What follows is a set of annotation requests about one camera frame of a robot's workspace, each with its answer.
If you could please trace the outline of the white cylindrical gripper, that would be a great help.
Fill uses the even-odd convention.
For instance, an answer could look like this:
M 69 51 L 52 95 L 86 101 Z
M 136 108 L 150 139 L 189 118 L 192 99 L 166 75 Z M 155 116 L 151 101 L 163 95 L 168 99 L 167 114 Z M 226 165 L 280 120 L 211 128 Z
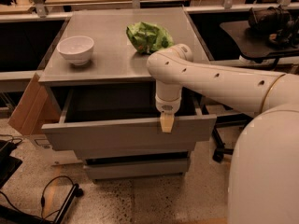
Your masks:
M 160 124 L 164 133 L 171 133 L 175 116 L 180 108 L 182 87 L 180 85 L 156 82 L 156 107 L 162 113 Z

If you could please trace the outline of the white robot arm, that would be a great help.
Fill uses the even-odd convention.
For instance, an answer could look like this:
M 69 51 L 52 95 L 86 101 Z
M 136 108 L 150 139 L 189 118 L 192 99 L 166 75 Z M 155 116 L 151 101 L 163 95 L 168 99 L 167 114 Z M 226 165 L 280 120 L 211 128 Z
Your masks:
M 299 76 L 194 63 L 183 44 L 147 60 L 169 133 L 187 88 L 252 118 L 230 165 L 228 224 L 299 224 Z

